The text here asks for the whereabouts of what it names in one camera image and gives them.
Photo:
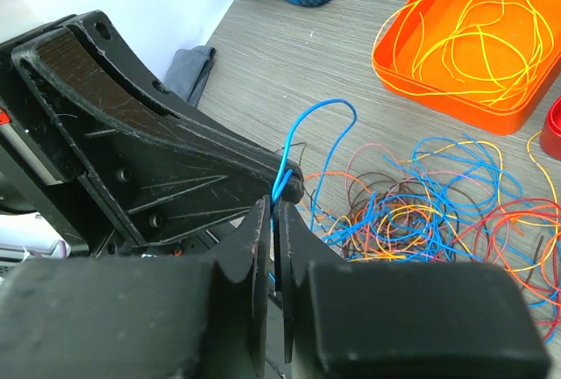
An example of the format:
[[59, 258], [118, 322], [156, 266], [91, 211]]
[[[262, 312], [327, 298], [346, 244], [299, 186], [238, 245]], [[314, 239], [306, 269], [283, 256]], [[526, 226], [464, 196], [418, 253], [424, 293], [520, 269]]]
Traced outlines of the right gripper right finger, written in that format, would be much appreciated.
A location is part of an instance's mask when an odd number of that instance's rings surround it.
[[351, 262], [276, 205], [276, 289], [295, 378], [545, 378], [515, 282], [478, 262]]

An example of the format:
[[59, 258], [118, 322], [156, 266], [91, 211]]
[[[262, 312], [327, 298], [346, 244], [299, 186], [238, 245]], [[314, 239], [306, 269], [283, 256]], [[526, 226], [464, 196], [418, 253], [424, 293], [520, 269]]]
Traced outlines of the grey cloth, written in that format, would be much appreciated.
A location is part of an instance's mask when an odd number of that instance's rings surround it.
[[165, 74], [164, 85], [196, 108], [209, 80], [216, 53], [212, 46], [177, 50]]

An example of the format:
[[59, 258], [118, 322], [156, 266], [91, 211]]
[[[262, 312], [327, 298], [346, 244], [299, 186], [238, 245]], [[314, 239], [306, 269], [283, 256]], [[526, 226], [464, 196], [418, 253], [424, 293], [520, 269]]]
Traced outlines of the red plastic box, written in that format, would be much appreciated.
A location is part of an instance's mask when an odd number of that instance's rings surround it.
[[561, 97], [548, 110], [540, 134], [540, 147], [551, 158], [561, 160]]

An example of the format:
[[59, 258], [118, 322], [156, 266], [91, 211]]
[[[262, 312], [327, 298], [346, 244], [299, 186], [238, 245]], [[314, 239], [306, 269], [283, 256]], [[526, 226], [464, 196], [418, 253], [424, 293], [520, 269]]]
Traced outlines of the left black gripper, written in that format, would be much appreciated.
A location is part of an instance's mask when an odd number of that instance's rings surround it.
[[165, 87], [101, 11], [1, 44], [1, 211], [41, 214], [79, 254], [240, 218], [280, 166]]

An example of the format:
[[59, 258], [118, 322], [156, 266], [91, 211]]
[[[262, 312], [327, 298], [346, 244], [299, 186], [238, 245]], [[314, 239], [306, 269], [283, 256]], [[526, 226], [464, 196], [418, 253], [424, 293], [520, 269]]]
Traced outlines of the orange plastic box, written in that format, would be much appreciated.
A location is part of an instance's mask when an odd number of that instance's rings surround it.
[[380, 28], [373, 71], [407, 99], [517, 132], [560, 73], [560, 0], [408, 0]]

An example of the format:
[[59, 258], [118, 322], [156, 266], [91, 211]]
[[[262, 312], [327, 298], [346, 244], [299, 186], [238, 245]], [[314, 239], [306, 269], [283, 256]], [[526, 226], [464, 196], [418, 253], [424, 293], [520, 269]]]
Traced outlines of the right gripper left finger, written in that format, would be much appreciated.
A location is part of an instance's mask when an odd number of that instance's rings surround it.
[[4, 378], [261, 378], [268, 202], [204, 254], [32, 260], [1, 286]]

